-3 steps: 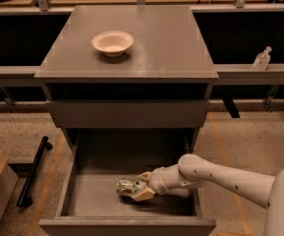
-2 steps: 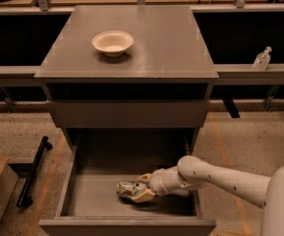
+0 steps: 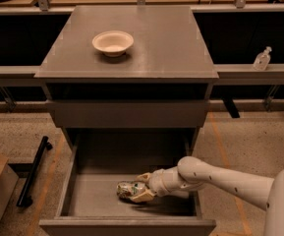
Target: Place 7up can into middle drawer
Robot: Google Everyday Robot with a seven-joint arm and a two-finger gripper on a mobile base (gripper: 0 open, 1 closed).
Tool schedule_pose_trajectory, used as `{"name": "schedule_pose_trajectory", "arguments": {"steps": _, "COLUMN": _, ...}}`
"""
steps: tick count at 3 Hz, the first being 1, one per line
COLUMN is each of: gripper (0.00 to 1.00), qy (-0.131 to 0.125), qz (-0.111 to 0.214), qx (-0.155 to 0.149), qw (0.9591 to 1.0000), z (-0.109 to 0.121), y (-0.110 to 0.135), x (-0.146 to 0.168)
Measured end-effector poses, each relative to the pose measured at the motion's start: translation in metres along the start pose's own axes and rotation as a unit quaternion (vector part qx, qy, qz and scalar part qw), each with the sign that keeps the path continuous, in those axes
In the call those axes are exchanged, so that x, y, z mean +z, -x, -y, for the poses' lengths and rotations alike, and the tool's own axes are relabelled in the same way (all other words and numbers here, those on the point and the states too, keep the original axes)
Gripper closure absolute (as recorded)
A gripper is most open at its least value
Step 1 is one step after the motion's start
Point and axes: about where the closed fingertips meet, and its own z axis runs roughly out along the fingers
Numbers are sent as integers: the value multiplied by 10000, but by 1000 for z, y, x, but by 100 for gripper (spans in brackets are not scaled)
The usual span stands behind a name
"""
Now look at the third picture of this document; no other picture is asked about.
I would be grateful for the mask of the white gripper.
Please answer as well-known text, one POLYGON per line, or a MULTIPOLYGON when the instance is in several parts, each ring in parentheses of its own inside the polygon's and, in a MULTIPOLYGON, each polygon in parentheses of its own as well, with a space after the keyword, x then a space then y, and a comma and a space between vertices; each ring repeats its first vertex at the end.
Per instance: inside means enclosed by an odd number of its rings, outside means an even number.
POLYGON ((149 189, 137 190, 130 197, 134 203, 150 202, 155 198, 164 197, 167 195, 167 190, 163 183, 163 169, 156 170, 151 174, 149 172, 139 175, 136 180, 139 182, 148 183, 149 189))

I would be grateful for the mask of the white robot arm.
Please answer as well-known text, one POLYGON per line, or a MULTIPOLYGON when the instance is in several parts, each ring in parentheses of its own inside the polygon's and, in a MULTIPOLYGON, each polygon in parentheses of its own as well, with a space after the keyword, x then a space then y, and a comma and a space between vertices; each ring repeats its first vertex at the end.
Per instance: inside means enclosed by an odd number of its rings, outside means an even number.
POLYGON ((137 177, 145 187, 131 197, 135 203, 164 197, 174 191, 192 191, 202 184, 213 185, 265 211, 263 236, 284 236, 284 169, 268 178, 212 166, 185 156, 175 167, 137 177))

